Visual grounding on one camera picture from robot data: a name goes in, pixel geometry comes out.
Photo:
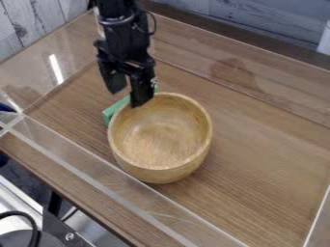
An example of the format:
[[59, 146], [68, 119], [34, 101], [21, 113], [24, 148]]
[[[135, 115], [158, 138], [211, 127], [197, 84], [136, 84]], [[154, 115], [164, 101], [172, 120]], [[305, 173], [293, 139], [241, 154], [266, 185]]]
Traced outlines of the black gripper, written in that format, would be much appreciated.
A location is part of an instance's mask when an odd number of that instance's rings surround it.
[[127, 86], [130, 78], [130, 105], [142, 106], [155, 94], [155, 59], [148, 54], [151, 37], [147, 14], [100, 14], [98, 24], [104, 37], [94, 42], [100, 75], [114, 95]]

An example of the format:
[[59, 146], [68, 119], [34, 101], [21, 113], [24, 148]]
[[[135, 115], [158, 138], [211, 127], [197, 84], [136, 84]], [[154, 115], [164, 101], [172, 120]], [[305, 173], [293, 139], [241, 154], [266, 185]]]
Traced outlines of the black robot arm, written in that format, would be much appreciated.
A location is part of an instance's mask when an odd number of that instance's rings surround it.
[[156, 62], [148, 53], [156, 30], [148, 27], [148, 12], [135, 0], [95, 0], [96, 21], [104, 38], [94, 42], [106, 87], [116, 94], [131, 86], [130, 105], [142, 106], [155, 93]]

